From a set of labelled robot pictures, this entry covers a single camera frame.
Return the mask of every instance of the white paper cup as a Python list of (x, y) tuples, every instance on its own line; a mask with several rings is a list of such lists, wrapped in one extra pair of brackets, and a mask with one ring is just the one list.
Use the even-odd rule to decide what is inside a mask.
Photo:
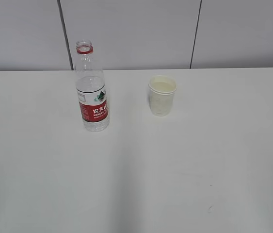
[(165, 75), (153, 76), (149, 81), (149, 104), (152, 114), (166, 116), (170, 113), (176, 82)]

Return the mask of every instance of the bottle neck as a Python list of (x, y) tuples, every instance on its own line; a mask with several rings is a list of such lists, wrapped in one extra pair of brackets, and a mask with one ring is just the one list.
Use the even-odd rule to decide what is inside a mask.
[(91, 41), (78, 41), (77, 53), (81, 55), (93, 53), (93, 47)]

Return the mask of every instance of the table surface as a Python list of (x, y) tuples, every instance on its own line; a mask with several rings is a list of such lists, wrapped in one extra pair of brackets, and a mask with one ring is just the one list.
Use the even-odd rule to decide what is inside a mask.
[[(157, 74), (178, 86), (165, 117)], [(90, 133), (72, 71), (0, 72), (0, 233), (273, 233), (273, 68), (105, 77)]]

